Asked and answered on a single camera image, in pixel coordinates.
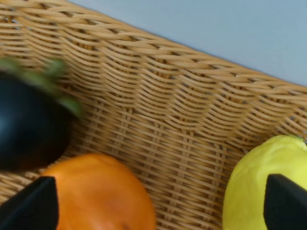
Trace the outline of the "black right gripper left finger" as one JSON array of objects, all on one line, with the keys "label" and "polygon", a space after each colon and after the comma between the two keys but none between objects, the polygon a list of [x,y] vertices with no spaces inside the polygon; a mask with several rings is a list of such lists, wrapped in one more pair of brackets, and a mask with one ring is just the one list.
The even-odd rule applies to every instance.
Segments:
[{"label": "black right gripper left finger", "polygon": [[54,177],[43,176],[0,206],[2,230],[55,230],[59,204]]}]

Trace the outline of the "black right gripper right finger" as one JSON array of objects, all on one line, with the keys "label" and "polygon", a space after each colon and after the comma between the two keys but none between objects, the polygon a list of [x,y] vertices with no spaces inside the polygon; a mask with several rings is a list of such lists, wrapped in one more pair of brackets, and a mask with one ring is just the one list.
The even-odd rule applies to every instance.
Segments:
[{"label": "black right gripper right finger", "polygon": [[269,230],[305,230],[307,190],[281,174],[270,174],[263,216]]}]

